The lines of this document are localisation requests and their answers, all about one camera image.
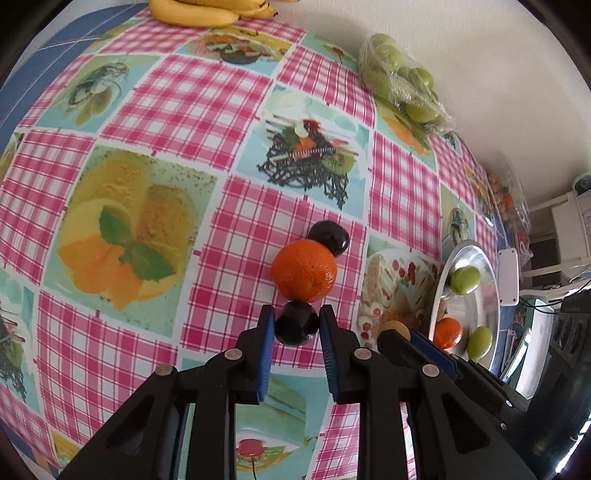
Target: black fruit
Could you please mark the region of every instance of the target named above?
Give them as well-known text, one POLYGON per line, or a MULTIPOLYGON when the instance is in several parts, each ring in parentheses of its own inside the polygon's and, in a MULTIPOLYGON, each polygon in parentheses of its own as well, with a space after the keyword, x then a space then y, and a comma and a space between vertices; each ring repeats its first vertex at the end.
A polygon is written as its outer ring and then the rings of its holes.
POLYGON ((320 318, 312 305, 289 301, 275 321, 275 337, 283 345, 300 346, 312 340, 319 328, 320 318))
POLYGON ((335 257, 347 250, 350 242, 347 230, 330 220, 322 220, 312 225, 308 238, 324 245, 335 257))

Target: screw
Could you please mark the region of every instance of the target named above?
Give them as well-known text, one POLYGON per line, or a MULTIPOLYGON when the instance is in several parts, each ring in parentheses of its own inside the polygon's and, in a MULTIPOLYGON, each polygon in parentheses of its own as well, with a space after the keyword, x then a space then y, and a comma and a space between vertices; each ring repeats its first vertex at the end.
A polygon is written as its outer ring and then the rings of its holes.
POLYGON ((355 351, 354 356, 359 358, 359 360, 369 360, 371 358, 371 350, 366 348, 358 348, 355 351))
POLYGON ((428 377, 436 377, 439 375, 439 369, 432 364, 423 365, 423 373, 428 377))
POLYGON ((240 360, 242 358, 242 350, 238 348, 230 348, 223 354, 228 360, 240 360))
POLYGON ((166 375, 170 375, 173 372, 174 367, 169 364, 162 364, 156 367, 154 373, 159 377, 166 377, 166 375))

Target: transparent plastic bag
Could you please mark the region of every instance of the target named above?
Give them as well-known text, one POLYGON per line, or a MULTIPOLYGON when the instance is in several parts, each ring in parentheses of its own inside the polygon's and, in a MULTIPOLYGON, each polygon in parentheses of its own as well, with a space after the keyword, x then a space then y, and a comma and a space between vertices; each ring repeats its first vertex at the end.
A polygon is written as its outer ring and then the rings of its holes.
POLYGON ((421 130, 440 135, 455 130, 453 118, 433 90, 432 75, 398 48, 392 37, 376 33, 365 40, 359 52, 359 73, 375 96, 421 130))

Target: white wall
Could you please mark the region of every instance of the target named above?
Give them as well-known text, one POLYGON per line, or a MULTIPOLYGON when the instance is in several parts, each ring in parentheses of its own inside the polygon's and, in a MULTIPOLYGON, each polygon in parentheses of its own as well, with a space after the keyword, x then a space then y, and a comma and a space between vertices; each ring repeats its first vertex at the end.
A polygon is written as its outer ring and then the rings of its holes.
MULTIPOLYGON (((54 23, 125 0, 74 0, 54 23)), ((391 34, 432 72, 477 159, 510 158, 530 204, 591 170, 591 92, 562 46, 517 0, 274 2, 279 20, 356 51, 391 34)))

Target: banana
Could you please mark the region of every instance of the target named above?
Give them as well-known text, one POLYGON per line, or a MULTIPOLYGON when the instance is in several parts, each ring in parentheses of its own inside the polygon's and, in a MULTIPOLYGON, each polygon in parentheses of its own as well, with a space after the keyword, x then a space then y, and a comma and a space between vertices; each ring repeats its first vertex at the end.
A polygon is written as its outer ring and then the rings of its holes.
POLYGON ((241 17, 245 18, 269 18, 277 15, 277 11, 268 2, 265 2, 259 8, 255 8, 254 10, 232 9, 232 11, 236 15, 240 15, 241 17))
POLYGON ((201 5, 203 7, 223 8, 225 10, 255 10, 262 7, 262 0, 178 0, 184 4, 201 5))
POLYGON ((177 0, 149 0, 148 7, 156 20, 181 27, 225 27, 239 19, 230 10, 187 5, 177 0))

